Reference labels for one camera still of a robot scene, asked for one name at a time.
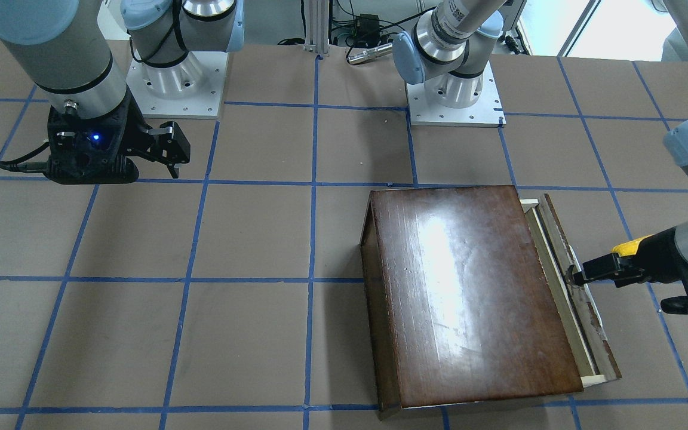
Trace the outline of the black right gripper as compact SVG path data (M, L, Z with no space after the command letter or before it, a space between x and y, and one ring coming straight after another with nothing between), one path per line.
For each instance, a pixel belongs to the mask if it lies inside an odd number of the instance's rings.
M179 179L177 164L191 160L191 145L176 122L158 128L145 123L132 96L95 119L80 119L54 107L47 117L50 155L44 176L61 185L132 183L146 179ZM150 143L139 151L139 168L127 149Z

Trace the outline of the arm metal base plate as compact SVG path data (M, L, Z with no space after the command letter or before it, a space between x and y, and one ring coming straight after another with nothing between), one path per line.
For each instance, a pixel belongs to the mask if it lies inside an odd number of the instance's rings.
M406 84L410 122L424 126L502 127L507 119L492 65L480 76L446 73L421 84Z
M191 52L169 68L133 62L126 82L142 114L151 119L218 119L230 54Z

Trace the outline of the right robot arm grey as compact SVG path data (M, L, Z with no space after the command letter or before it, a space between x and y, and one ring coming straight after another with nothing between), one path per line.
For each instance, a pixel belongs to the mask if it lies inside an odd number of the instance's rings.
M50 111L47 138L0 169L61 185L132 183L133 158L172 179L191 160L175 118L215 118L226 59L245 41L241 1L123 1L131 65L113 57L97 1L0 1L0 40Z

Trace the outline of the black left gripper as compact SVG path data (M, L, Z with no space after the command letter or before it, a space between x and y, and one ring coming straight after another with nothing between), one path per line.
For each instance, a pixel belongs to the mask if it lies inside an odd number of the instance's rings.
M684 295L661 300L661 310L668 315L688 315L688 260L676 245L675 232L671 228L645 237L632 256L609 253L585 262L582 269L573 267L571 284L611 281L615 287L622 288L645 282L679 281Z

